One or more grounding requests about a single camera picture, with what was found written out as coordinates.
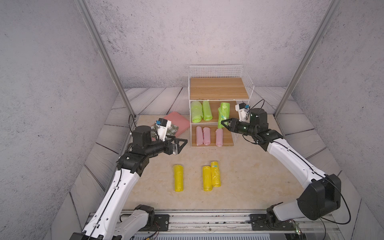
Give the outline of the pink bag roll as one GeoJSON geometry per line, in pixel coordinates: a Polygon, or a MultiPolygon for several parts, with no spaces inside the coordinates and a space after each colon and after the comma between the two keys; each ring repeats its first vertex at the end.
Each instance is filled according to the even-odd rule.
{"type": "Polygon", "coordinates": [[[209,146],[211,144],[211,129],[209,127],[203,128],[204,145],[209,146]]]}
{"type": "Polygon", "coordinates": [[[222,147],[224,144],[224,132],[223,129],[216,129],[216,146],[222,147]]]}
{"type": "Polygon", "coordinates": [[[204,144],[203,129],[200,126],[196,127],[196,145],[201,146],[204,144]]]}

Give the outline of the bright green bag roll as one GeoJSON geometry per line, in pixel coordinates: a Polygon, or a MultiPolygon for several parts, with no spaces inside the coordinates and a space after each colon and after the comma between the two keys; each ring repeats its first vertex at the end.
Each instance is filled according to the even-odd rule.
{"type": "Polygon", "coordinates": [[[221,121],[229,119],[230,116],[230,103],[221,103],[218,108],[218,129],[222,129],[224,126],[221,121]]]}

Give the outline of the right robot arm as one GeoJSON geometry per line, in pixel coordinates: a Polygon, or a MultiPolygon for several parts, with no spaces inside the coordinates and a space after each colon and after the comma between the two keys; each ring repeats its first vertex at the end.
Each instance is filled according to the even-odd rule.
{"type": "Polygon", "coordinates": [[[267,209],[263,222],[268,229],[292,229],[294,226],[288,222],[298,218],[323,220],[325,215],[338,210],[346,202],[340,178],[335,174],[328,175],[309,163],[279,132],[270,129],[267,113],[263,109],[251,109],[249,122],[231,118],[220,123],[232,133],[252,137],[253,144],[279,160],[304,189],[296,200],[267,209]]]}

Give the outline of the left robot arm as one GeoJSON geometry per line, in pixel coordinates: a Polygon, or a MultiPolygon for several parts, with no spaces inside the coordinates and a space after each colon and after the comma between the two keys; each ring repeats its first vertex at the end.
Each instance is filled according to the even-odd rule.
{"type": "Polygon", "coordinates": [[[154,129],[149,126],[135,128],[133,141],[119,157],[114,178],[103,201],[82,232],[72,234],[72,240],[129,240],[142,229],[159,232],[155,225],[155,210],[146,205],[138,205],[128,218],[118,222],[128,196],[150,159],[159,154],[177,155],[188,142],[173,136],[161,139],[160,135],[153,140],[153,132],[154,129]]]}

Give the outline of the yellow bag roll labelled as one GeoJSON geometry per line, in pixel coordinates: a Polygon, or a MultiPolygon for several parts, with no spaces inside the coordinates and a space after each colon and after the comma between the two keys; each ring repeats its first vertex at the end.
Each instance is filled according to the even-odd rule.
{"type": "Polygon", "coordinates": [[[214,161],[211,162],[211,177],[212,177],[212,186],[218,188],[221,186],[221,173],[219,168],[219,163],[214,161]]]}

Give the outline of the light green bag roll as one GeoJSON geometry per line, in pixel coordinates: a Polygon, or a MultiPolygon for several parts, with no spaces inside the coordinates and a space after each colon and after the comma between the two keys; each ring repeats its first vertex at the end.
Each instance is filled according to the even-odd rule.
{"type": "Polygon", "coordinates": [[[191,102],[191,118],[193,123],[199,123],[202,121],[203,115],[203,106],[199,101],[191,102]]]}

